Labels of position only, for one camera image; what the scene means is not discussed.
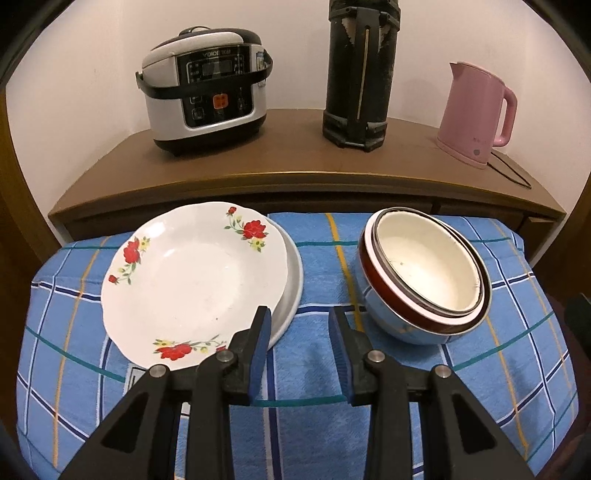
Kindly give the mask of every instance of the white plate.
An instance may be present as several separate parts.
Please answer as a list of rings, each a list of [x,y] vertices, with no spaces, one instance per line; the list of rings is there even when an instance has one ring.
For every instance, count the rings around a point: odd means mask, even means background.
[[[260,213],[225,202],[187,205],[142,225],[117,250],[101,291],[107,334],[144,368],[199,364],[275,312],[287,251]]]
[[[279,230],[287,249],[287,284],[271,318],[271,339],[269,340],[269,348],[271,348],[285,333],[300,306],[301,293],[304,289],[304,268],[301,264],[300,252],[292,238],[281,225],[270,218],[269,223]]]
[[[365,249],[367,250],[368,257],[371,260],[371,263],[374,265],[376,271],[378,272],[379,276],[382,278],[384,283],[396,294],[406,305],[411,307],[413,310],[424,316],[428,320],[432,320],[434,322],[443,323],[445,325],[463,325],[465,323],[469,323],[478,317],[478,314],[482,310],[482,306],[484,305],[484,296],[481,298],[480,303],[478,306],[466,316],[463,317],[456,317],[456,318],[448,318],[443,317],[441,315],[437,315],[429,310],[421,307],[419,304],[415,303],[411,298],[409,298],[402,290],[398,288],[398,286],[390,279],[388,274],[384,271],[378,261],[378,257],[374,250],[374,245],[372,243],[371,238],[371,230],[374,226],[376,219],[378,218],[379,214],[382,210],[375,212],[365,224],[365,230],[363,231],[363,238],[365,240]]]

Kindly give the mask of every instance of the white wall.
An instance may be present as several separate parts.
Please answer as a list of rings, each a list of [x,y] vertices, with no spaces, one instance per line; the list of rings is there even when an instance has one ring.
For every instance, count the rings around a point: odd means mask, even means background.
[[[449,62],[489,69],[519,99],[506,153],[570,212],[591,170],[591,86],[554,30],[521,0],[400,6],[389,115],[437,127]],[[150,48],[188,26],[257,32],[275,63],[269,107],[324,108],[327,15],[328,2],[317,0],[76,0],[7,88],[15,148],[41,211],[116,143],[149,128],[134,72]]]

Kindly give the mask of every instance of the stacked plates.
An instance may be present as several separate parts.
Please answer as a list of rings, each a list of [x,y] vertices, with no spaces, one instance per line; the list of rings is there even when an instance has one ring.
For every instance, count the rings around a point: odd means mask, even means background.
[[[377,324],[408,343],[446,343],[477,327],[491,304],[488,272],[470,242],[403,207],[368,220],[355,277]]]
[[[187,205],[142,225],[124,242],[101,291],[107,334],[144,368],[197,365],[271,309],[269,348],[300,302],[300,254],[285,230],[225,202]]]

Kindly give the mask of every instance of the black thermos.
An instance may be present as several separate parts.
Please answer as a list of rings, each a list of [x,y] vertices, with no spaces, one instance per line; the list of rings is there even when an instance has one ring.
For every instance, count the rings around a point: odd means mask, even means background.
[[[330,56],[322,132],[339,147],[381,147],[396,37],[397,0],[330,0]]]

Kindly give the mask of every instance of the kettle spout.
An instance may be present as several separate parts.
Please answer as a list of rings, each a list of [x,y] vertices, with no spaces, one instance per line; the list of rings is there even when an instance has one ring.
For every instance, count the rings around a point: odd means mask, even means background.
[[[463,70],[464,65],[460,65],[459,63],[450,63],[449,66],[452,68],[452,75],[454,79],[457,79],[460,76],[460,73]]]

